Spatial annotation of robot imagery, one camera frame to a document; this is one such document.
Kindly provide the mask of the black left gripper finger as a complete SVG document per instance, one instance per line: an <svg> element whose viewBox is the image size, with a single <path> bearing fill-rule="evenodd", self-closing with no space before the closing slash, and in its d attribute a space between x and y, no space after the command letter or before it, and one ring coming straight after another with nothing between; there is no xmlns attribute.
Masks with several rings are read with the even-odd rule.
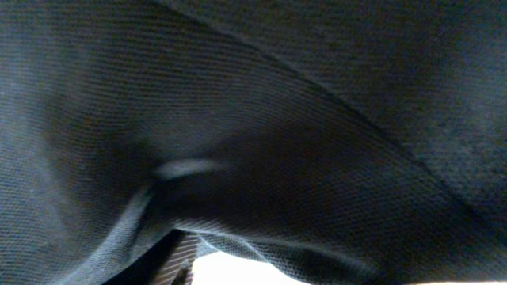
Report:
<svg viewBox="0 0 507 285"><path fill-rule="evenodd" d="M104 285L190 285L199 238L173 230Z"/></svg>

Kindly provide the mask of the black t-shirt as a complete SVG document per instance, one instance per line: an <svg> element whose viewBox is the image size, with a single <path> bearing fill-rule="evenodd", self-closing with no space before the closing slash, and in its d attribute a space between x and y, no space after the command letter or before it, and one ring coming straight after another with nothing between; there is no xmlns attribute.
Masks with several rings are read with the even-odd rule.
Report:
<svg viewBox="0 0 507 285"><path fill-rule="evenodd" d="M173 230L312 284L505 280L505 2L2 2L2 283Z"/></svg>

